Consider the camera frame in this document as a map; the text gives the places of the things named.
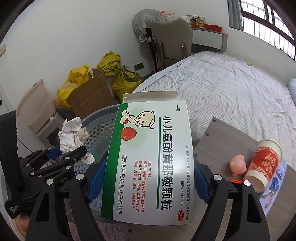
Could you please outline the white paper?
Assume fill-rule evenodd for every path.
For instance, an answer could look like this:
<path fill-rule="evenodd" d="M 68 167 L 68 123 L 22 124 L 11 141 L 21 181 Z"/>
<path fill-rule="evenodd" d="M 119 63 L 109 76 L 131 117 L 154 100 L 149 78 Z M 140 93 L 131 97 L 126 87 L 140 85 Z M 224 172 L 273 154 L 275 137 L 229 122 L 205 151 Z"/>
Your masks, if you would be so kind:
<path fill-rule="evenodd" d="M 64 121 L 58 137 L 60 142 L 59 149 L 62 154 L 66 154 L 84 146 L 90 135 L 86 128 L 82 126 L 80 117 L 77 116 L 74 119 Z"/>

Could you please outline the white green medicine box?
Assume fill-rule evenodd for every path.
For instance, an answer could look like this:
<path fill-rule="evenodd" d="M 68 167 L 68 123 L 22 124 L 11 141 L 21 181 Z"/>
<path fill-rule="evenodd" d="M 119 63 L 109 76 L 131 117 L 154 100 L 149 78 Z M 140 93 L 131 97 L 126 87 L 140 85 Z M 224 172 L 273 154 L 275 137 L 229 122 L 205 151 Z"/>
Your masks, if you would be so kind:
<path fill-rule="evenodd" d="M 138 225 L 192 223 L 193 157 L 187 105 L 176 91 L 125 94 L 108 150 L 102 218 Z"/>

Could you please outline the purple blue carton box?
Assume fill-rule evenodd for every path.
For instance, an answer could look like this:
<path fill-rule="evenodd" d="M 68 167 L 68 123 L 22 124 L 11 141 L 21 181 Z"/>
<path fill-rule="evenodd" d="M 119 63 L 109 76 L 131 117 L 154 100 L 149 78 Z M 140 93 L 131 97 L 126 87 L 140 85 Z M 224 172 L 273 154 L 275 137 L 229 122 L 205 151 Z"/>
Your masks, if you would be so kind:
<path fill-rule="evenodd" d="M 276 197 L 280 191 L 283 180 L 285 178 L 286 171 L 287 163 L 282 158 L 266 189 L 264 190 L 264 192 L 258 194 L 259 202 L 262 206 L 265 216 L 267 216 L 276 200 Z"/>

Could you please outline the orange plastic clip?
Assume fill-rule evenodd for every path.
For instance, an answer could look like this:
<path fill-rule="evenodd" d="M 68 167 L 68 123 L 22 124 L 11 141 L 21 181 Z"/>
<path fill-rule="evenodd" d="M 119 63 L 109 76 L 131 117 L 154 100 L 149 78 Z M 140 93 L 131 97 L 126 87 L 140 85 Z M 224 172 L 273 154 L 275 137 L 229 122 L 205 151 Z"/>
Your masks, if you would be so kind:
<path fill-rule="evenodd" d="M 231 180 L 231 182 L 232 182 L 232 183 L 237 183 L 237 184 L 241 184 L 241 183 L 242 183 L 242 181 L 240 181 L 240 180 L 236 180 L 236 179 Z"/>

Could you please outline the beige plastic storage bin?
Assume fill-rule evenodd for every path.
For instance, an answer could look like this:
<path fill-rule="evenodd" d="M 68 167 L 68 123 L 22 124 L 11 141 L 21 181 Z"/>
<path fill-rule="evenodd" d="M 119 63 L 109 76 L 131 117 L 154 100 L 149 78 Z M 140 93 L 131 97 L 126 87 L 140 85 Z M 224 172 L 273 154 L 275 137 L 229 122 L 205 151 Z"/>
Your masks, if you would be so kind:
<path fill-rule="evenodd" d="M 21 99 L 16 109 L 16 117 L 32 132 L 38 133 L 56 112 L 55 101 L 44 80 L 40 79 Z"/>

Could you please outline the grey plastic laundry basket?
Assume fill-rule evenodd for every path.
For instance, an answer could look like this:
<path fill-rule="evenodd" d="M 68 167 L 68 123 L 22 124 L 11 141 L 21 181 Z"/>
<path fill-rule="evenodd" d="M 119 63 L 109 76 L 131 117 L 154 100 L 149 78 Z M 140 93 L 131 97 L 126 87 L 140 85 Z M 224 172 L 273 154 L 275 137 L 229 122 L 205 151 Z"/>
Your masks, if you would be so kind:
<path fill-rule="evenodd" d="M 82 121 L 82 127 L 85 127 L 89 133 L 89 138 L 84 145 L 95 158 L 92 164 L 101 164 L 103 156 L 108 152 L 118 106 L 116 104 L 97 110 Z M 84 174 L 89 166 L 89 164 L 78 161 L 74 164 L 74 172 L 76 175 Z M 102 193 L 103 187 L 89 205 L 96 220 L 111 222 L 101 217 Z"/>

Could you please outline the red white paper cup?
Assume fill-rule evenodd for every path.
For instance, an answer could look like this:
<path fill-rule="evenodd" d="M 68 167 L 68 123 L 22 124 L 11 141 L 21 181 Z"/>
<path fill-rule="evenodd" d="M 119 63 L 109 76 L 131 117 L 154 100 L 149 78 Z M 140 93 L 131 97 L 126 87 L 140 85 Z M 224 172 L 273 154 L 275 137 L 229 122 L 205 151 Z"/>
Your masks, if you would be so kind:
<path fill-rule="evenodd" d="M 243 180 L 250 181 L 256 193 L 264 192 L 281 158 L 282 149 L 276 141 L 259 141 Z"/>

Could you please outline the brown cardboard box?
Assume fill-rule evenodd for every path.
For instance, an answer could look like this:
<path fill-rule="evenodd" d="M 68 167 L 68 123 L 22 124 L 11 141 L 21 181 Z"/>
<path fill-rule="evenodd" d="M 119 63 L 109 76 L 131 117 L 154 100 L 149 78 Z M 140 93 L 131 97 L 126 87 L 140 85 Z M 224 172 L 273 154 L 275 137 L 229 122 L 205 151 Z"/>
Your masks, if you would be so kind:
<path fill-rule="evenodd" d="M 118 98 L 110 91 L 104 71 L 101 69 L 92 71 L 93 76 L 74 89 L 67 98 L 69 106 L 81 120 L 97 110 L 119 104 Z"/>

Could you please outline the yellow plastic bag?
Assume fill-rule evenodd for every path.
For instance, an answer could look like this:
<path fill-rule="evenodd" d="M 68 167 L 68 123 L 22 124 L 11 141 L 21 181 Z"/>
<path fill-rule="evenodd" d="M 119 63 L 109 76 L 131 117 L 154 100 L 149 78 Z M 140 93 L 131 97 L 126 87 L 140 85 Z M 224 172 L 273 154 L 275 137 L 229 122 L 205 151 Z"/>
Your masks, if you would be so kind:
<path fill-rule="evenodd" d="M 68 97 L 73 90 L 89 80 L 89 66 L 82 65 L 72 69 L 67 77 L 67 80 L 57 91 L 57 104 L 62 108 L 71 108 L 67 102 Z"/>

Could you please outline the grey cloth on chair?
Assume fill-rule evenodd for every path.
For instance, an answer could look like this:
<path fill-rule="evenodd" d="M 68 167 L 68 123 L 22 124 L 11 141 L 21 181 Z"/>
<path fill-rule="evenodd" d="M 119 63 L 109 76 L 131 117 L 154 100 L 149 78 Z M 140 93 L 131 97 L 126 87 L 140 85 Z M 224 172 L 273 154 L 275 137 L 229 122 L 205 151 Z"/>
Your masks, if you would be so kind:
<path fill-rule="evenodd" d="M 133 17 L 132 28 L 138 35 L 140 42 L 145 42 L 148 39 L 146 28 L 150 28 L 153 21 L 167 22 L 167 18 L 156 9 L 142 9 Z"/>

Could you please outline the grey upholstered chair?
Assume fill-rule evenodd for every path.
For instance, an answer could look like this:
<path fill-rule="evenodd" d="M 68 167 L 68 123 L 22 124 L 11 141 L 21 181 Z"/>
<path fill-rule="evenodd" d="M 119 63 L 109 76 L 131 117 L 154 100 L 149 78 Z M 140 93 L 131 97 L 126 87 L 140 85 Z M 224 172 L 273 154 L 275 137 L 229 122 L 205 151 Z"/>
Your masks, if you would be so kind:
<path fill-rule="evenodd" d="M 151 30 L 159 46 L 163 67 L 173 65 L 192 54 L 193 30 L 185 20 L 153 21 Z"/>

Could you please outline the white grey desk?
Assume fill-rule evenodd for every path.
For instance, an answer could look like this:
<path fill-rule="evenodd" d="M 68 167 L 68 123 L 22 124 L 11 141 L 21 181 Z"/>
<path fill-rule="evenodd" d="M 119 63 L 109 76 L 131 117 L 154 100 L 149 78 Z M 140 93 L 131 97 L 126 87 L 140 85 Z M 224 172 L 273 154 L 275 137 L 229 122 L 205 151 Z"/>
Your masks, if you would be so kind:
<path fill-rule="evenodd" d="M 192 44 L 203 45 L 225 52 L 227 49 L 228 35 L 226 33 L 192 28 Z"/>

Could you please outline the red box on desk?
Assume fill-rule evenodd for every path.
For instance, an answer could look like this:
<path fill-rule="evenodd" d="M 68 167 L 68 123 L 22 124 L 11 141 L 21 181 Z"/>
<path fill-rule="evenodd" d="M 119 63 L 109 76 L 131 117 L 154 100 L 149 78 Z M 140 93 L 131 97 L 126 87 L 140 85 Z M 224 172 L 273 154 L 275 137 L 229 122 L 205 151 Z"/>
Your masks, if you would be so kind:
<path fill-rule="evenodd" d="M 223 32 L 223 28 L 217 25 L 204 24 L 204 29 L 214 31 L 214 32 L 219 32 L 219 33 Z"/>

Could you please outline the dark framed window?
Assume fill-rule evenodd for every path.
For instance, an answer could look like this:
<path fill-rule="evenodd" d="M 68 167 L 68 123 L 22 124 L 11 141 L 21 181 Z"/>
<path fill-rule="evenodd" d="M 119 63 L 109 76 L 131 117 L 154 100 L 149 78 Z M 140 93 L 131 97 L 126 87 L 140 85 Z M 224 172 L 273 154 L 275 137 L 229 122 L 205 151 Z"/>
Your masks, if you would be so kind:
<path fill-rule="evenodd" d="M 242 28 L 295 60 L 295 34 L 264 1 L 241 1 Z"/>

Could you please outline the yellow sack near wall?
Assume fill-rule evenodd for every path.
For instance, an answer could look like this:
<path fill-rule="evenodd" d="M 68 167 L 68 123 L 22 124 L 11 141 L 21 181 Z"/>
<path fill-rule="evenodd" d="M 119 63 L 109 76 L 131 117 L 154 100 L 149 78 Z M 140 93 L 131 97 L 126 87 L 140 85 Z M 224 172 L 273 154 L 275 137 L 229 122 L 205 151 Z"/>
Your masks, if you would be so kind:
<path fill-rule="evenodd" d="M 104 71 L 105 76 L 116 75 L 120 66 L 121 57 L 112 51 L 107 52 L 101 61 L 97 64 L 96 69 L 101 69 Z"/>

